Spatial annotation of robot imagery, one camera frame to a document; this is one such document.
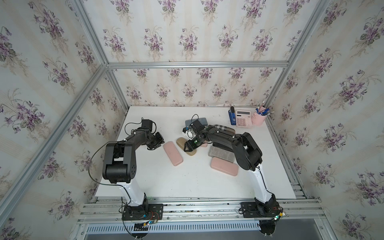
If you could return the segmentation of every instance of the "calculator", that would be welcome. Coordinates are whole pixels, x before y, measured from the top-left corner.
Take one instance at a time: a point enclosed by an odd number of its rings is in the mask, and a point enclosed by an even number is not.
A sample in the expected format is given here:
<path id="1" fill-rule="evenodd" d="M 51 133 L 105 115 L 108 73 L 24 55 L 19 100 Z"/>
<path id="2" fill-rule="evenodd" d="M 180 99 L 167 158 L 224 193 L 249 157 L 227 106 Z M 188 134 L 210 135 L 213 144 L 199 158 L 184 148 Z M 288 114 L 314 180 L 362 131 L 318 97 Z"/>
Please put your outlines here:
<path id="1" fill-rule="evenodd" d="M 251 111 L 236 110 L 236 126 L 252 127 Z"/>

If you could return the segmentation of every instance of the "white table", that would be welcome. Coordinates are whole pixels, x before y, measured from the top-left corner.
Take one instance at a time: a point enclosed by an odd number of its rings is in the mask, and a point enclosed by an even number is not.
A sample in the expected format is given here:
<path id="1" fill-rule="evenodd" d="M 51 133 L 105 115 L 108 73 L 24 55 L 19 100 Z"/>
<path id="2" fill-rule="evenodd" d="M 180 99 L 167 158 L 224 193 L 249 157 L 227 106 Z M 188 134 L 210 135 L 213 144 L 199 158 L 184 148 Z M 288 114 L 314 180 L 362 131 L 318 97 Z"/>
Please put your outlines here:
<path id="1" fill-rule="evenodd" d="M 136 150 L 135 179 L 148 197 L 254 198 L 253 187 L 246 170 L 239 167 L 238 175 L 233 177 L 210 167 L 212 158 L 208 156 L 208 151 L 211 144 L 208 144 L 208 147 L 197 148 L 194 156 L 187 155 L 177 146 L 176 140 L 179 137 L 186 138 L 182 133 L 185 120 L 191 119 L 196 113 L 200 118 L 206 118 L 210 125 L 228 126 L 239 134 L 250 133 L 263 153 L 264 179 L 270 191 L 277 199 L 296 198 L 266 124 L 253 128 L 232 126 L 229 122 L 228 110 L 229 108 L 222 107 L 132 106 L 129 108 L 118 141 L 127 137 L 124 132 L 125 124 L 140 122 L 142 117 L 150 119 L 157 124 L 157 131 L 161 133 L 165 142 L 174 142 L 184 160 L 178 166 L 173 166 L 163 146 L 149 151 L 144 145 Z M 132 129 L 139 126 L 129 124 L 126 131 L 130 133 Z M 102 177 L 99 179 L 102 179 L 101 183 L 110 184 Z M 120 197 L 122 194 L 118 187 L 100 185 L 95 196 Z"/>

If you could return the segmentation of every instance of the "pen holder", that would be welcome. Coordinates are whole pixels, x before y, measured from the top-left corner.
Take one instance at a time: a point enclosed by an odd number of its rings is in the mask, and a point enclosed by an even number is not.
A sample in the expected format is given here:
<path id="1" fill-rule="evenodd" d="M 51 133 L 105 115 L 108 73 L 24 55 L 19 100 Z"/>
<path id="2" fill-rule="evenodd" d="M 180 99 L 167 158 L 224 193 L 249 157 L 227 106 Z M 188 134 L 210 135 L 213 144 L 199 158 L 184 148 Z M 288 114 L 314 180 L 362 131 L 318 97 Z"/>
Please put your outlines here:
<path id="1" fill-rule="evenodd" d="M 259 112 L 262 112 L 262 111 L 264 111 L 266 108 L 264 108 L 264 107 L 260 107 L 260 111 Z M 254 113 L 253 115 L 252 115 L 252 124 L 253 125 L 256 125 L 256 126 L 260 126 L 260 125 L 262 125 L 263 124 L 263 122 L 265 121 L 265 119 L 267 118 L 267 115 L 265 115 L 265 116 L 261 116 L 261 115 L 259 115 L 259 114 L 257 114 L 257 113 Z"/>

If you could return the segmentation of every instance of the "metal rail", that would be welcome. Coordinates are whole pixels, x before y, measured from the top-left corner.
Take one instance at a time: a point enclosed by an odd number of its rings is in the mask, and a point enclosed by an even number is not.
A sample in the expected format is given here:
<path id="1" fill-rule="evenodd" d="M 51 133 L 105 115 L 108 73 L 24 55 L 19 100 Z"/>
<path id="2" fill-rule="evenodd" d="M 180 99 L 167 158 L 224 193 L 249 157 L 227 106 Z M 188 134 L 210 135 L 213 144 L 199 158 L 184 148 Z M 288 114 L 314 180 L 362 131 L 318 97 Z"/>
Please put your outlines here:
<path id="1" fill-rule="evenodd" d="M 110 69 L 136 68 L 261 68 L 287 67 L 287 61 L 202 61 L 202 62 L 132 62 L 109 63 Z"/>

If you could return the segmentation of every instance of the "floral wallpaper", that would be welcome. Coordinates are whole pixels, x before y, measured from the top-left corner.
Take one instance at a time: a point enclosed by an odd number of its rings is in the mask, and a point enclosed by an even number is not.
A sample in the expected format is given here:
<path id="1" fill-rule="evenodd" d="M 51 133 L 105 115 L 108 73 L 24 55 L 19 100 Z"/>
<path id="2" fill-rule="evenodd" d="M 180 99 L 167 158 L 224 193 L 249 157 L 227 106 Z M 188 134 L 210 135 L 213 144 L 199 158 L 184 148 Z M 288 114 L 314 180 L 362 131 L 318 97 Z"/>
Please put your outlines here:
<path id="1" fill-rule="evenodd" d="M 115 75 L 134 106 L 255 106 L 281 68 L 118 69 Z"/>
<path id="2" fill-rule="evenodd" d="M 70 1 L 0 1 L 0 199 L 45 143 L 99 67 Z M 79 207 L 91 201 L 102 154 L 125 112 L 106 79 L 84 107 L 20 204 L 0 239 L 67 239 Z"/>
<path id="3" fill-rule="evenodd" d="M 347 1 L 329 10 L 325 31 L 344 15 Z M 110 62 L 286 60 L 317 4 L 317 0 L 83 2 Z M 52 40 L 57 47 L 59 41 L 65 46 L 64 37 Z"/>
<path id="4" fill-rule="evenodd" d="M 273 102 L 281 142 L 338 239 L 384 234 L 383 18 L 382 1 L 331 1 Z"/>
<path id="5" fill-rule="evenodd" d="M 91 157 L 106 141 L 117 138 L 124 115 L 108 80 L 102 78 L 11 214 L 1 239 L 19 239 L 23 234 L 25 240 L 69 237 L 81 204 L 90 202 L 96 192 L 97 184 L 89 178 L 88 170 L 100 176 L 104 149 Z M 9 184 L 7 174 L 0 177 L 2 187 Z"/>

